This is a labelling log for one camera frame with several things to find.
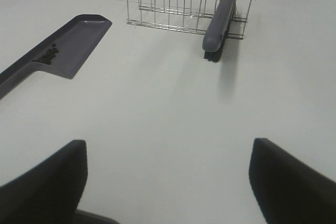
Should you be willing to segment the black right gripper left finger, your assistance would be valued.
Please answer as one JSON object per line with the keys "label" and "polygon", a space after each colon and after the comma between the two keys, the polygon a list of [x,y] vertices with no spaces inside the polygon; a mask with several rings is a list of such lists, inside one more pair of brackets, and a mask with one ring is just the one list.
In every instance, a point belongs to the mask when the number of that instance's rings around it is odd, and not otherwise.
{"label": "black right gripper left finger", "polygon": [[72,140],[1,186],[1,223],[71,223],[87,177],[86,142]]}

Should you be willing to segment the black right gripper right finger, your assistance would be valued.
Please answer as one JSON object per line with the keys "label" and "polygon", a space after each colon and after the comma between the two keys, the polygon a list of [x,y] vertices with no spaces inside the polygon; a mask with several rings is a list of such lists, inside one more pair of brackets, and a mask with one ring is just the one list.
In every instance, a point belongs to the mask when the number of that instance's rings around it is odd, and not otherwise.
{"label": "black right gripper right finger", "polygon": [[248,175],[266,223],[335,223],[335,181],[269,139],[254,139]]}

